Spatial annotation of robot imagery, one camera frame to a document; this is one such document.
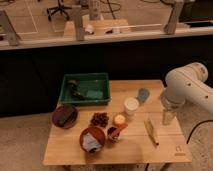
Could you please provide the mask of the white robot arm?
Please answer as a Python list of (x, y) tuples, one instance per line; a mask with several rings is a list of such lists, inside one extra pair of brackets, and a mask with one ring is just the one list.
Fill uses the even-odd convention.
[(199, 105), (213, 114), (213, 88), (205, 84), (207, 78), (208, 70), (199, 62), (175, 68), (167, 73), (166, 87), (161, 93), (164, 125), (171, 124), (185, 101)]

